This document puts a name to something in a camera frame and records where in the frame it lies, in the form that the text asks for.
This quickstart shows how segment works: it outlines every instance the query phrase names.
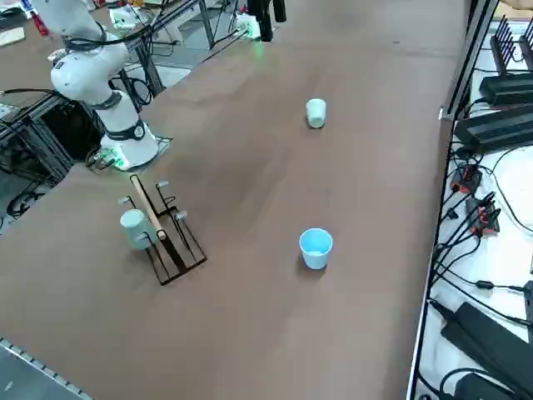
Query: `paper cup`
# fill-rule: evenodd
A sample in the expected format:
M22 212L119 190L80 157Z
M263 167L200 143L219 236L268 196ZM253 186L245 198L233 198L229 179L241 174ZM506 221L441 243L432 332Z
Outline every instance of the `paper cup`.
M132 248L144 250L157 240L156 229L148 221L144 213L136 208L126 211L120 218L120 224L126 233L126 239Z
M327 265L333 237L319 227L307 229L300 236L300 249L303 260L310 269L323 269Z
M326 102L312 98L306 105L307 122L311 128L322 128L326 123Z

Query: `white paper cup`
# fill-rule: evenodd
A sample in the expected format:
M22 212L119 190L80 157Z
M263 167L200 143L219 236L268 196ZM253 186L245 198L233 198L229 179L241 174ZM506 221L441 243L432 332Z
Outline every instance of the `white paper cup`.
M311 128L322 128L326 123L326 102L312 98L306 104L307 122Z
M139 209L127 210L121 216L120 224L132 248L143 250L151 246L150 240L152 243L157 240L156 229Z

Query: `cup rim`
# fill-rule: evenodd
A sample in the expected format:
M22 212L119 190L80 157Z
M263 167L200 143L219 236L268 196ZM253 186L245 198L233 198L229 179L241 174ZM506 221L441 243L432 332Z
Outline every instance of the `cup rim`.
M324 254L328 254L331 251L331 249L333 248L333 236L326 229L323 229L321 227L310 227L309 229L306 229L305 231L303 231L301 233L300 239L298 240L298 244L300 245L300 250L302 250L305 254L309 254L308 252L306 252L304 250L303 246L301 245L301 239L303 238L303 235L305 235L306 233L308 233L308 232L316 232L316 231L324 232L325 234L327 234L327 236L330 239L329 247L327 248L327 250L325 252L323 252L321 254L323 256Z

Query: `wooden dowel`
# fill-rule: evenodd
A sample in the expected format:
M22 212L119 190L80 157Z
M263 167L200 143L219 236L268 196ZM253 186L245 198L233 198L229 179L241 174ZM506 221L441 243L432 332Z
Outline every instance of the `wooden dowel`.
M131 180L133 183L133 187L135 188L135 190L137 190L137 194L139 195L139 198L141 199L142 205L146 209L148 218L150 219L150 221L152 222L152 225L157 231L157 237L160 238L161 240L166 238L167 236L165 235L163 228L161 224L159 223L159 220L156 217L156 214L153 212L152 207L150 206L150 202L148 202L148 199L142 190L141 181L139 180L139 177L137 175L132 175Z

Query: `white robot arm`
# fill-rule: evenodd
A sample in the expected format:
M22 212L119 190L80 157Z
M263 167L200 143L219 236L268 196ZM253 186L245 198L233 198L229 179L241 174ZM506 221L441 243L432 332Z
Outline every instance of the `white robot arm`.
M105 32L78 0L32 0L32 5L48 29L67 42L70 38L97 42L94 46L67 46L68 54L56 63L51 79L63 96L85 102L102 119L107 133L101 144L113 153L114 165L126 171L152 160L157 155L157 140L131 98L108 85L127 63L126 45L102 44L117 37Z

